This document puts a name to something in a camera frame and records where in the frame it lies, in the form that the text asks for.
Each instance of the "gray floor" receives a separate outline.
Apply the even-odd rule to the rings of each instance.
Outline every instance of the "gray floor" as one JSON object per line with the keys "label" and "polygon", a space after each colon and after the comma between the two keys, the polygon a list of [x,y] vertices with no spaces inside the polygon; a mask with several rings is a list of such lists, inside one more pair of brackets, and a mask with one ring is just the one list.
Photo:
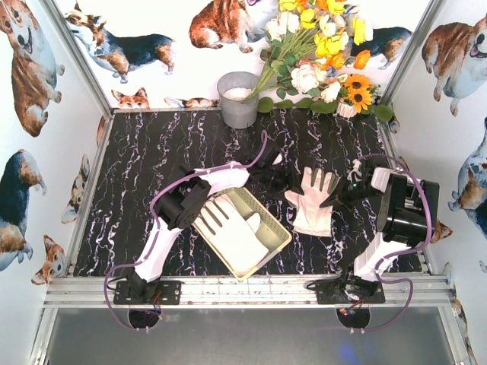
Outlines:
{"label": "gray floor", "polygon": [[[372,309],[371,326],[397,309]],[[126,310],[117,311],[127,317]],[[119,327],[106,309],[61,309],[51,365],[452,364],[436,308],[412,308],[379,332],[350,335],[334,309],[166,311],[150,334]]]}

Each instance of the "black mounting plate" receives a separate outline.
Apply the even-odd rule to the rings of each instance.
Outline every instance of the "black mounting plate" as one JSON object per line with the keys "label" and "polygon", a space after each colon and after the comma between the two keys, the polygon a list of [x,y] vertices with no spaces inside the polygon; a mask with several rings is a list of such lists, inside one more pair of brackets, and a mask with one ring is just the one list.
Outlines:
{"label": "black mounting plate", "polygon": [[[331,283],[329,285],[321,284],[319,287],[316,288],[316,292],[317,292],[318,304],[354,303],[346,299],[346,295],[343,292],[343,289]],[[386,303],[386,297],[384,296],[384,289],[382,288],[382,284],[379,283],[374,295],[364,298],[364,304],[384,304],[384,303]]]}
{"label": "black mounting plate", "polygon": [[[162,306],[177,306],[181,298],[181,281],[161,280],[158,282],[155,293],[159,294],[158,303]],[[116,283],[115,296],[113,304],[116,305],[134,305],[134,304],[152,304],[151,301],[142,300],[129,286],[128,281],[119,281]]]}

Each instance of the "black marble table surface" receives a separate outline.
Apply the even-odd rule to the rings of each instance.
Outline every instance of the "black marble table surface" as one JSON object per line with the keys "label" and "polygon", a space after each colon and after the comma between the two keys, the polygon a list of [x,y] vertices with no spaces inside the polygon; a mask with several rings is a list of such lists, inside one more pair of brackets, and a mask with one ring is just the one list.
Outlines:
{"label": "black marble table surface", "polygon": [[[383,153],[373,119],[318,116],[307,110],[274,110],[255,125],[227,127],[219,110],[117,113],[113,120],[75,276],[104,276],[110,268],[134,262],[152,228],[149,202],[171,180],[175,167],[213,167],[239,160],[260,146],[269,133],[284,158],[302,171],[321,167],[344,174],[358,155]],[[247,188],[290,231],[296,210],[270,200],[262,184]],[[332,237],[292,233],[293,240],[257,275],[324,274],[338,271],[365,250],[375,234],[380,201],[364,200],[351,214],[333,212]],[[395,270],[421,271],[416,255],[403,256]],[[175,242],[163,275],[229,275],[212,249],[191,227]]]}

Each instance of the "glove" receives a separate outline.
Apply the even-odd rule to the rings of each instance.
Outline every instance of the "glove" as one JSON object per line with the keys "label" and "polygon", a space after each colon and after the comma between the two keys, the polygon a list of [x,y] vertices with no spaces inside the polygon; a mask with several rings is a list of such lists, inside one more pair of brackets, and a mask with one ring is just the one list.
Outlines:
{"label": "glove", "polygon": [[311,168],[305,167],[301,181],[304,195],[292,191],[287,191],[284,195],[298,209],[293,222],[294,231],[311,236],[331,237],[333,207],[320,208],[320,204],[329,196],[328,186],[333,173],[324,175],[323,170],[315,169],[314,175],[313,182]]}
{"label": "glove", "polygon": [[207,201],[194,224],[239,277],[269,252],[255,235],[260,216],[253,214],[245,221],[225,194]]}

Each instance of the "white granules in bucket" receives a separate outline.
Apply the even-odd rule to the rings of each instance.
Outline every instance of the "white granules in bucket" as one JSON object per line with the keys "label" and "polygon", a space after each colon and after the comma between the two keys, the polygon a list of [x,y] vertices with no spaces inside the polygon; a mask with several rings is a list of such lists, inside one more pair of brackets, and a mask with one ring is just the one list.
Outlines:
{"label": "white granules in bucket", "polygon": [[251,89],[246,89],[245,87],[234,87],[223,94],[224,97],[230,100],[245,100],[250,93],[252,92]]}

